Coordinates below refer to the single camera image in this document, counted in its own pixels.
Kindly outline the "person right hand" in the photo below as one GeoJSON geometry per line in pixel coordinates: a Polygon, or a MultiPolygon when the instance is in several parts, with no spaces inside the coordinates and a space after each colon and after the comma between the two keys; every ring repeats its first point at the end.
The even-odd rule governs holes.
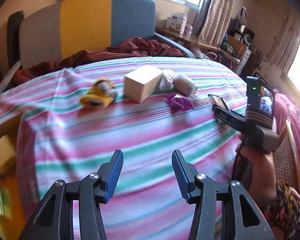
{"type": "Polygon", "coordinates": [[[268,205],[277,197],[276,177],[273,161],[273,153],[263,153],[258,148],[243,146],[244,136],[238,136],[241,143],[236,148],[252,164],[252,181],[249,186],[249,194],[259,205],[268,205]]]}

